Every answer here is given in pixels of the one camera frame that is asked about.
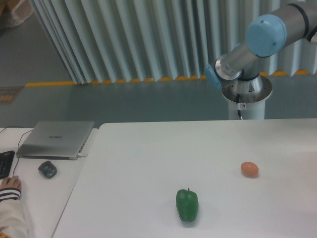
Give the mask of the person's hand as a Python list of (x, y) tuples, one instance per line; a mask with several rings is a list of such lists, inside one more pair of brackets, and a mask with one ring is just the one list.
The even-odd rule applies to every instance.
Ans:
[(1, 189), (17, 189), (21, 192), (22, 184), (19, 176), (6, 177), (0, 184)]

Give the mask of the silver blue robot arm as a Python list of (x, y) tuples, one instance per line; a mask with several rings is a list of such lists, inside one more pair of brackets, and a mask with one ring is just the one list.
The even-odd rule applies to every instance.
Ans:
[(317, 6), (313, 3), (298, 1), (259, 16), (248, 26), (245, 41), (221, 55), (214, 65), (206, 65), (206, 79), (215, 89), (234, 80), (253, 80), (259, 72), (248, 76), (247, 67), (254, 69), (258, 59), (268, 58), (300, 39), (317, 42)]

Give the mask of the white sleeved forearm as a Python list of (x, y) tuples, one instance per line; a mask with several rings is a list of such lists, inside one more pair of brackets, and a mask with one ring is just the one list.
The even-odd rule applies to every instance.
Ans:
[(0, 190), (0, 237), (27, 238), (28, 227), (20, 201), (20, 190), (2, 188)]

